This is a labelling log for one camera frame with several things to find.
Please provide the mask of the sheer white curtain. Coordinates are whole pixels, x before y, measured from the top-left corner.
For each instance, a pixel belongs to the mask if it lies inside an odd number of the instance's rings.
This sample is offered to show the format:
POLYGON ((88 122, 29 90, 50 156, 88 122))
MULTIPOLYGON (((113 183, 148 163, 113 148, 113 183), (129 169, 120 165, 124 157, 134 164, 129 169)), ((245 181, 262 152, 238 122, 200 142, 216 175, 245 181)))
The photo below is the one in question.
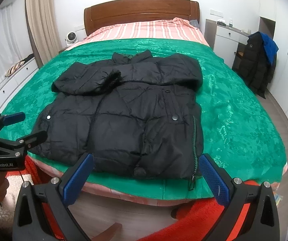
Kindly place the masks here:
POLYGON ((32 54, 24 4, 0 9, 0 84, 9 68, 32 54))

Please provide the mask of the black puffer jacket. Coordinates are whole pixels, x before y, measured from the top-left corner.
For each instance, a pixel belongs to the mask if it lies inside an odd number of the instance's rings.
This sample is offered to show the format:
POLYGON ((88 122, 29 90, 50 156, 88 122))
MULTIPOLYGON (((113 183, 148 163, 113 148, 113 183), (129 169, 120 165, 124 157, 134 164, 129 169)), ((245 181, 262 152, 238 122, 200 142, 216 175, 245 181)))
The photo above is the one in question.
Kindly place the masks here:
POLYGON ((199 62, 179 53, 76 62, 52 83, 56 99, 33 128, 48 137, 32 153, 67 165, 90 153, 96 172, 188 180, 192 190, 204 147, 202 83, 199 62))

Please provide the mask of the beige curtain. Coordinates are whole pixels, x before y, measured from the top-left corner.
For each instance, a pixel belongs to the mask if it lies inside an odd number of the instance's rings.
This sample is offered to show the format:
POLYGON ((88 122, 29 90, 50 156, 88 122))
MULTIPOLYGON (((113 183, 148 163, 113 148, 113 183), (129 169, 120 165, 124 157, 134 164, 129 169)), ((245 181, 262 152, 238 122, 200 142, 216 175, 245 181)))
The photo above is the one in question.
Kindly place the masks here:
POLYGON ((25 0, 25 13, 33 54, 37 66, 43 67, 62 49, 54 0, 25 0))

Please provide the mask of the white low drawer cabinet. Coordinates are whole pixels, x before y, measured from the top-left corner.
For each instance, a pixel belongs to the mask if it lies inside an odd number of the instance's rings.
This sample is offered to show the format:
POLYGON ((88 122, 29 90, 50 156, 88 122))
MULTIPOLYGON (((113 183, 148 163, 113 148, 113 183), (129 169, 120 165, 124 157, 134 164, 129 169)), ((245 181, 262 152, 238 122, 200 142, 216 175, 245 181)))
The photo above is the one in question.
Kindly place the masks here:
POLYGON ((0 113, 38 70, 39 68, 33 57, 21 66, 14 75, 4 78, 0 84, 0 113))

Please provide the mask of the white nightstand desk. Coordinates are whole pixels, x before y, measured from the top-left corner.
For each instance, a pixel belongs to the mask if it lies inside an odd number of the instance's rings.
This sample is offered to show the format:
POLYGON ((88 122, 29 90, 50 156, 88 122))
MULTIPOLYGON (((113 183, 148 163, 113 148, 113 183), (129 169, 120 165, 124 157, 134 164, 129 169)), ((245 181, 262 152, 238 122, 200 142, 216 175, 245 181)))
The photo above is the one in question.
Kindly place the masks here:
POLYGON ((204 38, 213 52, 232 68, 238 46, 246 45, 249 34, 228 26, 218 25, 216 21, 205 20, 204 38))

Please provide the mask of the green satin bedspread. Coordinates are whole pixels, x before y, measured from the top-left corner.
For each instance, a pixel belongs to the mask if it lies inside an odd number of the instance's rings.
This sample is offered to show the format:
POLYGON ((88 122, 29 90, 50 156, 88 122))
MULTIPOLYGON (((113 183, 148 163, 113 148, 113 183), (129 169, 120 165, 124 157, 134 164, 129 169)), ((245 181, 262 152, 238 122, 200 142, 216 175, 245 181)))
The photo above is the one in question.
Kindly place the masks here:
MULTIPOLYGON (((269 115, 243 80, 217 57, 209 46, 197 42, 172 39, 121 39, 91 42, 60 53, 45 64, 16 94, 4 109, 5 114, 22 111, 26 119, 4 128, 0 137, 16 140, 34 131, 36 120, 57 94, 52 83, 72 64, 90 64, 111 59, 114 53, 133 57, 150 51, 155 57, 184 54, 196 59, 201 67, 203 83, 196 93, 201 107, 203 153, 209 154, 231 177, 244 181, 277 183, 286 164, 283 141, 269 115)), ((49 169, 66 171, 70 165, 50 160, 30 151, 30 156, 49 169)), ((210 197, 211 192, 199 170, 194 188, 188 180, 148 179, 95 169, 88 181, 132 196, 157 200, 182 200, 210 197)))

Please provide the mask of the black coat on chair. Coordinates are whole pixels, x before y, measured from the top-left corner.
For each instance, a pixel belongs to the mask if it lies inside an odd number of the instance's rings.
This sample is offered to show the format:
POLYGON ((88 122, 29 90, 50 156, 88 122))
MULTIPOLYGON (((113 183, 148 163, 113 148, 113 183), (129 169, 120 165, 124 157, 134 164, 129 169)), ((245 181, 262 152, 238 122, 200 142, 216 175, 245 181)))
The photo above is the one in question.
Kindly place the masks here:
POLYGON ((265 98, 267 85, 271 83, 277 63, 277 55, 271 65, 266 56, 260 32, 251 34, 240 57, 241 61, 232 69, 251 91, 265 98))

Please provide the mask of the pink plaid bed sheet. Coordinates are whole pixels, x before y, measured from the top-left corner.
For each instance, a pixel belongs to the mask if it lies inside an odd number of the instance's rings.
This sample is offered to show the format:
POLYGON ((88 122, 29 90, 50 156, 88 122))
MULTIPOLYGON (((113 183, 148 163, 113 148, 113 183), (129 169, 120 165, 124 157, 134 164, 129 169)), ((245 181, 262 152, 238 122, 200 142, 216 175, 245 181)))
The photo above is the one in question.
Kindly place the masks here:
POLYGON ((91 42, 119 40, 119 39, 172 39, 187 40, 208 45, 198 27, 190 24, 188 20, 175 17, 171 20, 142 21, 121 23, 101 27, 83 41, 76 42, 66 50, 88 44, 91 42))

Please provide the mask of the brown wooden headboard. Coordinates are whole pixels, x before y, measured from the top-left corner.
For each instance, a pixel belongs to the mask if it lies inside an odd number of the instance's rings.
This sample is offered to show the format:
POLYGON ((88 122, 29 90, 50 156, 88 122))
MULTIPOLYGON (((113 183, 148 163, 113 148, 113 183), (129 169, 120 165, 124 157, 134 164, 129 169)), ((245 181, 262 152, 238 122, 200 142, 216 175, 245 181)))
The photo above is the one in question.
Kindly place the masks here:
POLYGON ((200 20, 199 3, 191 0, 115 0, 84 10, 86 35, 101 27, 121 23, 171 20, 200 20))

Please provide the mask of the striped cloth on cabinet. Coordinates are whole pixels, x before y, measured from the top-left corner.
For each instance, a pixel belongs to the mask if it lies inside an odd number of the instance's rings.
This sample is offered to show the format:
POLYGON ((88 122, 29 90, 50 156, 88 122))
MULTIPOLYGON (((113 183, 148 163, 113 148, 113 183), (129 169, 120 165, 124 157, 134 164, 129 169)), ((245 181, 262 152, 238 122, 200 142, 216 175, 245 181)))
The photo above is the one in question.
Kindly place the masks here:
POLYGON ((5 77, 11 77, 16 71, 18 71, 23 65, 25 64, 25 61, 19 61, 15 65, 13 65, 11 68, 7 70, 5 73, 5 77))

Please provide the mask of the blue garment on chair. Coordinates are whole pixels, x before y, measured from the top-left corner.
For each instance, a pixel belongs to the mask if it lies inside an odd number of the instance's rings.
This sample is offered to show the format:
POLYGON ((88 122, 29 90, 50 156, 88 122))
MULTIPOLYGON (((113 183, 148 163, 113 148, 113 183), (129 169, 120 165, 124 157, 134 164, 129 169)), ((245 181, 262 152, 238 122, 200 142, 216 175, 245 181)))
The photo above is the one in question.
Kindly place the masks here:
POLYGON ((266 56, 268 58, 268 61, 271 65, 274 63, 275 56, 277 55, 277 51, 279 50, 276 43, 273 41, 272 38, 270 38, 267 34, 260 32, 264 49, 266 52, 266 56))

